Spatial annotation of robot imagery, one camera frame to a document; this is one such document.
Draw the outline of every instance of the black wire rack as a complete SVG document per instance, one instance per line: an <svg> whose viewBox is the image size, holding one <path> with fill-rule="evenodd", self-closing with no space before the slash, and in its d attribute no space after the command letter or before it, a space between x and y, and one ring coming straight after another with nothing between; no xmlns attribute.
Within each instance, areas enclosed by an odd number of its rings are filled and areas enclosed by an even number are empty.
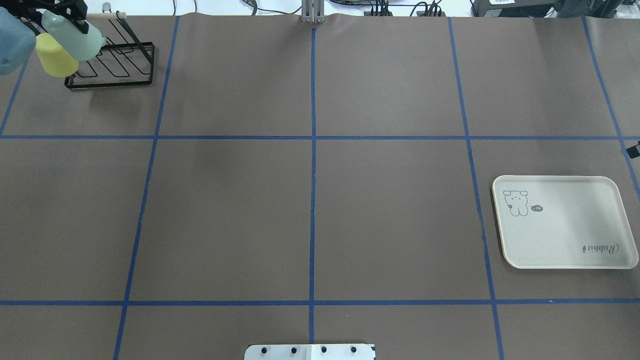
<svg viewBox="0 0 640 360"><path fill-rule="evenodd" d="M109 23L122 38L116 44L106 37L106 43L91 60L80 64L78 71L65 78L69 89L104 88L110 86L149 85L154 79L156 47L152 42L140 42L129 23L116 12L116 24Z"/></svg>

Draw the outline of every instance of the blue bottle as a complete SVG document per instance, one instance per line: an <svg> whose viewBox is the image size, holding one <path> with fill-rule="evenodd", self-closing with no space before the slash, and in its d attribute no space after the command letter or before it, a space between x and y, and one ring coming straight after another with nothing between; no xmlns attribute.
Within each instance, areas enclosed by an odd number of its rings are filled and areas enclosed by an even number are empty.
<svg viewBox="0 0 640 360"><path fill-rule="evenodd" d="M36 36L22 21L0 8L0 75L24 63L36 47Z"/></svg>

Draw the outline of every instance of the blue tape line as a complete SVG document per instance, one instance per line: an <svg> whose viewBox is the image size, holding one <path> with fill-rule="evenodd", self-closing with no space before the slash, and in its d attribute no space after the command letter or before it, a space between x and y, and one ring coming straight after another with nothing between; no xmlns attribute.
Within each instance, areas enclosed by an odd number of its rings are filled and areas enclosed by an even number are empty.
<svg viewBox="0 0 640 360"><path fill-rule="evenodd" d="M154 135L0 135L1 139L54 140L153 140ZM512 136L470 135L471 140L618 140L618 136ZM640 136L622 136L623 140L638 140ZM313 140L313 136L297 135L159 135L159 140ZM317 135L316 140L466 140L458 135Z"/></svg>
<svg viewBox="0 0 640 360"><path fill-rule="evenodd" d="M464 140L465 136L446 136L446 135L332 135L332 136L317 136L318 140Z"/></svg>
<svg viewBox="0 0 640 360"><path fill-rule="evenodd" d="M309 305L309 343L316 343L316 331L314 329L314 317L315 317L315 306L313 304Z"/></svg>
<svg viewBox="0 0 640 360"><path fill-rule="evenodd" d="M505 299L497 305L553 305L553 304L640 304L640 299Z"/></svg>
<svg viewBox="0 0 640 360"><path fill-rule="evenodd" d="M317 306L416 306L416 305L491 305L482 300L316 300Z"/></svg>
<svg viewBox="0 0 640 360"><path fill-rule="evenodd" d="M4 127L6 126L6 122L9 120L9 114L11 113L11 108L13 107L13 101L15 100L15 96L18 95L18 89L20 88L20 83L22 82L22 77L24 75L24 71L27 69L27 65L29 65L29 59L24 62L22 69L20 70L20 74L18 75L18 80L15 82L15 86L13 87L13 92L11 94L11 99L9 100L9 105L6 107L6 111L4 112L4 118L2 119L2 124L0 124L0 135L4 133Z"/></svg>
<svg viewBox="0 0 640 360"><path fill-rule="evenodd" d="M478 190L478 183L476 177L476 166L474 164L474 156L473 150L471 148L471 139L469 134L469 125L467 121L467 109L465 107L465 98L462 92L462 81L460 79L460 67L458 65L458 54L456 52L456 39L453 33L453 23L451 18L448 17L447 21L449 23L449 37L451 38L451 53L453 55L453 65L456 71L456 82L458 84L458 98L460 99L460 111L462 114L462 123L465 128L465 136L467 140L467 154L469 157L469 166L471 169L471 180L474 185L474 193L476 195L476 209L478 212L478 217L480 219L480 226L482 229L482 241L484 247L484 267L486 268L486 278L489 284L489 295L491 296L491 300L495 300L495 290L493 289L493 275L491 271L491 261L489 259L489 248L486 244L486 231L484 229L484 218L482 214L482 204L480 203L480 191ZM504 351L502 349L502 333L500 331L500 319L498 317L498 308L495 304L492 305L493 311L493 324L495 326L495 338L498 346L498 355L500 360L504 360Z"/></svg>
<svg viewBox="0 0 640 360"><path fill-rule="evenodd" d="M311 136L281 135L160 135L161 140L311 140Z"/></svg>
<svg viewBox="0 0 640 360"><path fill-rule="evenodd" d="M316 299L316 28L311 29L311 209L309 229L309 343L314 343Z"/></svg>
<svg viewBox="0 0 640 360"><path fill-rule="evenodd" d="M307 300L130 300L129 306L308 306Z"/></svg>
<svg viewBox="0 0 640 360"><path fill-rule="evenodd" d="M122 306L119 300L0 300L0 306Z"/></svg>
<svg viewBox="0 0 640 360"><path fill-rule="evenodd" d="M123 306L122 300L0 300L0 306ZM445 299L445 300L130 300L131 306L487 306L554 304L640 304L640 298Z"/></svg>
<svg viewBox="0 0 640 360"><path fill-rule="evenodd" d="M164 111L164 100L166 98L166 89L169 85L169 77L171 75L171 64L173 62L173 51L175 49L175 39L178 35L178 25L180 24L180 17L175 18L175 24L173 25L173 38L171 41L171 50L169 51L169 60L166 66L166 74L164 75L164 85L162 89L162 96L160 98L160 106L158 109L158 117L156 120L156 131L154 133L154 142L151 146L151 155L149 156L149 165L147 167L147 178L145 180L145 189L142 193L142 202L140 205L140 213L138 215L138 227L136 229L136 238L133 243L133 251L131 252L131 263L129 265L129 275L127 276L127 286L124 292L124 304L122 305L122 312L120 314L120 325L118 326L118 336L116 337L115 349L113 351L113 360L118 360L120 356L120 345L122 344L122 334L124 333L124 325L127 319L127 306L129 302L129 295L131 294L131 283L133 282L133 272L136 267L136 258L138 256L138 246L140 244L140 234L142 232L142 220L145 214L145 208L147 206L147 195L149 193L149 182L151 181L151 172L154 167L154 160L156 157L156 148L158 143L158 136L160 134L160 125L162 123L162 115Z"/></svg>
<svg viewBox="0 0 640 360"><path fill-rule="evenodd" d="M153 135L3 135L2 139L48 140L153 140Z"/></svg>
<svg viewBox="0 0 640 360"><path fill-rule="evenodd" d="M631 175L631 181L633 181L634 188L636 188L636 196L640 200L640 186L638 186L638 181L636 179L636 173L634 172L634 168L631 165L631 159L627 156L625 142L622 138L622 132L620 131L620 125L618 124L618 119L616 118L616 114L613 111L613 106L611 105L611 100L609 98L609 93L607 91L607 87L604 85L604 80L602 79L602 74L600 73L600 67L598 66L598 60L596 59L596 53L593 50L593 43L591 42L591 34L589 34L589 26L587 25L587 18L582 17L582 26L584 26L584 34L587 37L587 43L589 44L589 52L591 53L591 61L593 61L593 67L596 70L596 75L598 76L598 81L600 82L600 88L602 89L602 94L604 95L604 100L607 103L607 108L609 109L609 115L611 115L611 121L613 121L613 127L616 129L616 134L618 135L618 141L620 143L620 148L622 149L622 156L625 158L625 162L627 163L627 168L629 169L629 174Z"/></svg>
<svg viewBox="0 0 640 360"><path fill-rule="evenodd" d="M471 140L617 140L617 136L481 136L470 135Z"/></svg>

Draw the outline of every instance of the cable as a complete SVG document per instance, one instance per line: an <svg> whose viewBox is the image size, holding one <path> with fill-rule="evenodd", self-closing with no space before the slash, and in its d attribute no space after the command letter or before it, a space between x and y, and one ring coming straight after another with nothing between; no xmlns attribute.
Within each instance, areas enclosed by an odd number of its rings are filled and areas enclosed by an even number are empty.
<svg viewBox="0 0 640 360"><path fill-rule="evenodd" d="M442 8L438 6L438 4L440 4L442 0L438 0L438 2L436 3L436 0L433 0L433 2L431 3L431 5L429 6L429 9L422 14L422 16L428 16L428 17L438 17L442 15Z"/></svg>
<svg viewBox="0 0 640 360"><path fill-rule="evenodd" d="M287 13L287 12L281 12L280 10L269 10L269 9L261 9L258 7L258 2L256 2L256 0L242 0L243 3L251 6L253 8L253 12L251 15L255 16L255 14L258 12L258 10L262 11L262 12L271 12L271 13L281 13L284 15L293 15L295 13L297 13L298 11L302 10L302 6L300 6L299 8L295 9L293 12Z"/></svg>
<svg viewBox="0 0 640 360"><path fill-rule="evenodd" d="M340 0L329 0L330 3L334 3L336 5L343 5L343 6L368 6L367 4L343 4L339 2ZM411 4L388 4L387 6L414 6Z"/></svg>
<svg viewBox="0 0 640 360"><path fill-rule="evenodd" d="M414 7L413 10L411 10L411 14L409 14L409 17L413 16L413 12L415 11L415 9L418 8L418 6L424 4L424 12L427 12L427 6L429 6L429 4L425 3L424 1L421 1L419 3L417 3Z"/></svg>
<svg viewBox="0 0 640 360"><path fill-rule="evenodd" d="M293 11L291 13L281 12L280 10L267 10L267 9L261 9L261 8L258 8L258 10L260 10L262 12L272 12L272 13L281 13L281 14L284 14L284 15L293 15L293 14L297 13L298 11L302 10L302 6L297 8L295 11Z"/></svg>
<svg viewBox="0 0 640 360"><path fill-rule="evenodd" d="M365 4L340 4L335 1L330 0L332 3L338 5L346 5L346 6L366 6ZM367 0L367 2L371 5L371 16L391 16L391 12L389 11L389 1L388 0L376 0L376 6L374 10L373 4Z"/></svg>
<svg viewBox="0 0 640 360"><path fill-rule="evenodd" d="M473 0L469 0L469 2L471 3L471 15L477 17L478 13L476 12L476 8L474 8L474 2Z"/></svg>
<svg viewBox="0 0 640 360"><path fill-rule="evenodd" d="M196 8L196 12L198 12L198 1L193 0L193 5ZM173 0L173 16L175 16L175 0Z"/></svg>

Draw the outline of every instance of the table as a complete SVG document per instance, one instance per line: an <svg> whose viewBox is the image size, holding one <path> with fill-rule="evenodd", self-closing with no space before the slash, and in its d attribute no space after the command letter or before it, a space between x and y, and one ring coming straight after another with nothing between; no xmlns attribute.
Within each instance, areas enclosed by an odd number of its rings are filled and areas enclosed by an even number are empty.
<svg viewBox="0 0 640 360"><path fill-rule="evenodd" d="M640 354L640 268L512 268L490 199L607 176L640 234L637 20L129 22L150 86L0 81L3 358Z"/></svg>

